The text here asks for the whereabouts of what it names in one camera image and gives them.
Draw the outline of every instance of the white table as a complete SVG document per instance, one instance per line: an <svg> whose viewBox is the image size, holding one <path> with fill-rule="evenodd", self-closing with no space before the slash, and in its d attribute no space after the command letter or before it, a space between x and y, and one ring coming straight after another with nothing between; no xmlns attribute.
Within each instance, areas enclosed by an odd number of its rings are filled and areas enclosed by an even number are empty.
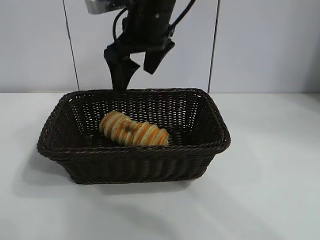
<svg viewBox="0 0 320 240"><path fill-rule="evenodd" d="M232 143L205 175L127 185L37 154L61 96L0 94L1 240L320 239L320 95L215 94Z"/></svg>

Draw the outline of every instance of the white wall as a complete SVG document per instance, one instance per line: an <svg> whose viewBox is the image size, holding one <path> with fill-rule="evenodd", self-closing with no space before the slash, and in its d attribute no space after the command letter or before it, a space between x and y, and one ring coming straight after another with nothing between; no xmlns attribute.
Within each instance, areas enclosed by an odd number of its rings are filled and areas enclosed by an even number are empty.
<svg viewBox="0 0 320 240"><path fill-rule="evenodd" d="M76 89L62 1L0 1L0 92Z"/></svg>
<svg viewBox="0 0 320 240"><path fill-rule="evenodd" d="M189 0L177 0L172 20ZM200 88L209 83L217 0L198 0L176 28L174 49L165 57L154 75L142 67L135 73L129 88ZM87 13L84 0L65 0L75 63L81 89L112 87L108 66L103 57L107 44L113 42L112 24L117 12L101 15Z"/></svg>
<svg viewBox="0 0 320 240"><path fill-rule="evenodd" d="M211 92L320 92L320 0L221 0Z"/></svg>

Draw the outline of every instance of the black cable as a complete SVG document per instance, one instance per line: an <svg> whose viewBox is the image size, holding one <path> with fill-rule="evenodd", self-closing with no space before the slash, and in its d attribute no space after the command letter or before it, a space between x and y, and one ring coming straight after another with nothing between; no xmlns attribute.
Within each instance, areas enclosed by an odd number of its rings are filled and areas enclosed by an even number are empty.
<svg viewBox="0 0 320 240"><path fill-rule="evenodd" d="M112 36L113 36L113 40L114 40L114 41L117 40L117 33L116 33L116 31L117 31L117 22L118 22L119 18L121 17L121 15L124 14L125 11L127 11L127 10L128 10L127 8L122 9L122 10L118 13L118 15L115 17L115 19L114 19L114 21L113 21L113 25L112 25Z"/></svg>
<svg viewBox="0 0 320 240"><path fill-rule="evenodd" d="M189 10L192 8L196 0L190 0L189 4L186 6L186 8L183 10L183 12L177 17L177 19L170 25L169 32L174 29L178 23L186 16L186 14L189 12Z"/></svg>

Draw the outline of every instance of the wicker basket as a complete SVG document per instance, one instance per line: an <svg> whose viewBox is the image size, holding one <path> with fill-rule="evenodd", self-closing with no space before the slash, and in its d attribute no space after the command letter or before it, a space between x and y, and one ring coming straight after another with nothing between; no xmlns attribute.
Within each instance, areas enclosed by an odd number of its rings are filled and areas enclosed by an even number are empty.
<svg viewBox="0 0 320 240"><path fill-rule="evenodd" d="M123 147L106 139L99 122L112 110L167 129L169 146ZM124 184L199 178L229 145L227 127L202 90L90 90L60 99L37 150L62 165L78 184Z"/></svg>

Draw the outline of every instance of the twisted bread roll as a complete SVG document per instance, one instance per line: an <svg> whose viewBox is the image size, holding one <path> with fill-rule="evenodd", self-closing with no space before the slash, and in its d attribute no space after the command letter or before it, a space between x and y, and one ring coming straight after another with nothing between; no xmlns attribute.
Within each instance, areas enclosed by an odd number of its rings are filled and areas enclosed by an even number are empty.
<svg viewBox="0 0 320 240"><path fill-rule="evenodd" d="M149 122L132 121L121 112L109 112L99 124L99 132L122 146L169 145L169 134L165 129Z"/></svg>

